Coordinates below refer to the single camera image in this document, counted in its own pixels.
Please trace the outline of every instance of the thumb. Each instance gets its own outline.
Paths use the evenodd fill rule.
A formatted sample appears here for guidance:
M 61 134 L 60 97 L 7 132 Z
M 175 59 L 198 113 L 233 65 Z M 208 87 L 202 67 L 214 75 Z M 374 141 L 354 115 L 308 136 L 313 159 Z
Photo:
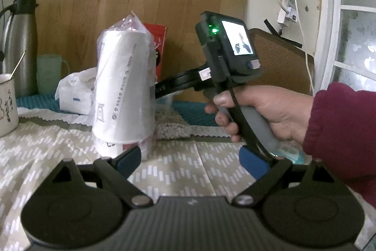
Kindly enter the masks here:
M 236 100 L 241 106 L 255 106 L 257 103 L 255 93 L 256 86 L 240 86 L 234 88 Z M 213 102 L 222 107 L 233 108 L 235 106 L 229 91 L 225 91 L 214 97 Z

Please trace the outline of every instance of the hand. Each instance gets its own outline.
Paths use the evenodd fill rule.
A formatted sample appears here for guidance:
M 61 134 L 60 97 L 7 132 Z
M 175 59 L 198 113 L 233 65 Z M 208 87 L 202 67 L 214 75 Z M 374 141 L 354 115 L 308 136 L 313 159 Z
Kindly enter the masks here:
M 276 137 L 303 144 L 311 116 L 313 97 L 268 85 L 241 86 L 234 88 L 234 93 L 240 105 L 253 106 L 266 118 Z M 207 113 L 218 112 L 215 105 L 234 107 L 229 91 L 215 96 L 214 103 L 209 102 L 206 105 Z M 238 125 L 230 122 L 225 114 L 218 112 L 215 121 L 232 135 L 233 142 L 241 141 Z

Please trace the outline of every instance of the white electrical cord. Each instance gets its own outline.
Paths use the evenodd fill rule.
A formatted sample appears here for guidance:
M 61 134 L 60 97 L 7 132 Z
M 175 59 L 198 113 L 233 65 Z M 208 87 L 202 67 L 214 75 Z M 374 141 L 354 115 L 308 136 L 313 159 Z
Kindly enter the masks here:
M 282 0 L 278 0 L 278 3 L 281 6 L 283 11 L 285 11 L 287 14 L 290 14 L 290 12 L 287 10 L 287 8 L 283 5 Z
M 297 18 L 298 18 L 298 24 L 299 24 L 299 27 L 300 27 L 300 31 L 302 32 L 303 45 L 304 45 L 304 47 L 307 47 L 306 39 L 305 39 L 304 32 L 303 32 L 303 27 L 302 27 L 302 24 L 300 23 L 299 9 L 298 9 L 298 2 L 297 2 L 297 0 L 295 0 L 295 6 L 296 6 L 296 15 L 297 15 Z M 308 72 L 309 82 L 311 84 L 312 96 L 315 96 L 315 89 L 313 88 L 312 76 L 311 76 L 311 72 L 309 71 L 309 66 L 308 66 L 308 54 L 307 54 L 306 51 L 304 51 L 304 53 L 306 55 L 306 68 L 307 68 L 307 72 Z

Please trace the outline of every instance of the white ceramic mug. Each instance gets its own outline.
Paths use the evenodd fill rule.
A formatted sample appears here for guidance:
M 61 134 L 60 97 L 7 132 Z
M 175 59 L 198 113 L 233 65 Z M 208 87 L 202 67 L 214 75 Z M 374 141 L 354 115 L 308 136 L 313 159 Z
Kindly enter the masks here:
M 0 137 L 12 132 L 18 126 L 14 78 L 11 74 L 0 75 Z

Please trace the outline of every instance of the thermos flask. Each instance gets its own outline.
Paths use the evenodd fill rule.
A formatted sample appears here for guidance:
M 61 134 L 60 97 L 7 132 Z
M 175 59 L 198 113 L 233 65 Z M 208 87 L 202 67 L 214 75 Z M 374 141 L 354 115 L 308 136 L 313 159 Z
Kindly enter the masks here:
M 16 67 L 24 51 L 25 56 L 15 75 L 16 98 L 37 94 L 36 57 L 38 34 L 36 31 L 36 0 L 14 0 L 13 4 L 0 12 L 0 18 L 6 11 L 11 15 L 5 25 L 0 50 L 4 53 L 2 73 L 10 74 Z

